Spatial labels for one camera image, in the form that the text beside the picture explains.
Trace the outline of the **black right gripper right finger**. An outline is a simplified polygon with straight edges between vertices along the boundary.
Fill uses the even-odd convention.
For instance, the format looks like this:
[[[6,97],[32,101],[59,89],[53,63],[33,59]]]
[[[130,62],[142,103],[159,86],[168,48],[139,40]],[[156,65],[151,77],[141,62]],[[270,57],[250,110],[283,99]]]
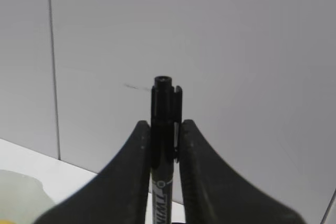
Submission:
[[[180,177],[187,223],[304,223],[231,168],[193,120],[182,123]]]

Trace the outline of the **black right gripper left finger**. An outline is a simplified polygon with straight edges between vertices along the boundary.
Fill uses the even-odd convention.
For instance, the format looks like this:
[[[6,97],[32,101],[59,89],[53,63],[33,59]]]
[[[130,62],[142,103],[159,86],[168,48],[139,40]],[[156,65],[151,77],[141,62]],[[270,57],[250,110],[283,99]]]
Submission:
[[[96,177],[35,222],[145,223],[150,169],[150,127],[139,121]]]

